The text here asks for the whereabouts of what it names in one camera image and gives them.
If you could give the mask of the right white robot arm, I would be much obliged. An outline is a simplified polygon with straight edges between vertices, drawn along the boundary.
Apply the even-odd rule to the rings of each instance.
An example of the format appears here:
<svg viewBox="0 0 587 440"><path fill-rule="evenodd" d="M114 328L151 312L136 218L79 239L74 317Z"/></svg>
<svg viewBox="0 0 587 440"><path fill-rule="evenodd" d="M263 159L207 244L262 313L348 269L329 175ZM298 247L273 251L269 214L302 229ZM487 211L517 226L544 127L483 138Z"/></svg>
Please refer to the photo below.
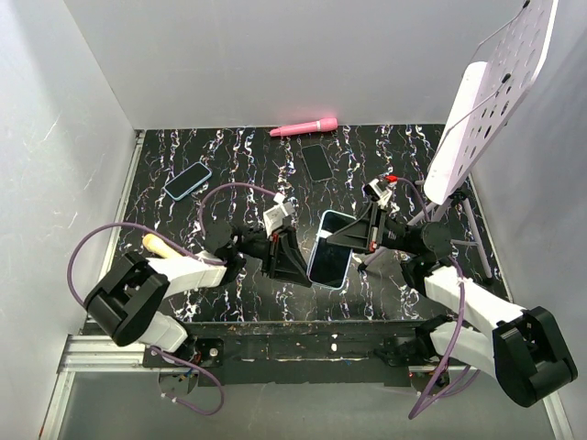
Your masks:
<svg viewBox="0 0 587 440"><path fill-rule="evenodd" d="M575 381L578 370L554 315L503 300L464 276L452 257L449 229L439 222L399 223L371 203L360 217L327 235L330 245L370 254L403 251L406 284L454 312L432 318L401 344L398 356L417 356L444 368L457 359L496 379L516 404L530 407Z"/></svg>

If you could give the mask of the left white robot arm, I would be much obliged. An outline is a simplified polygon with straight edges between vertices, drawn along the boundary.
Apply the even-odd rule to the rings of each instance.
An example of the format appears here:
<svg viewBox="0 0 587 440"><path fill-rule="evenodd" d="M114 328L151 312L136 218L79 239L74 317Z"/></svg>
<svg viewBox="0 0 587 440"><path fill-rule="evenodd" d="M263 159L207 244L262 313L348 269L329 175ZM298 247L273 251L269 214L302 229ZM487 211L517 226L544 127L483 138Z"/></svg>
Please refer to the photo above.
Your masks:
<svg viewBox="0 0 587 440"><path fill-rule="evenodd" d="M194 359L195 345L182 324L160 312L165 298L229 284L248 258L260 260L262 273L270 279L304 287L312 284L296 230L290 225L266 232L215 221L197 254L188 254L161 235L150 241L150 252L153 258L125 254L87 294L83 308L117 346L141 343L161 348L177 367Z"/></svg>

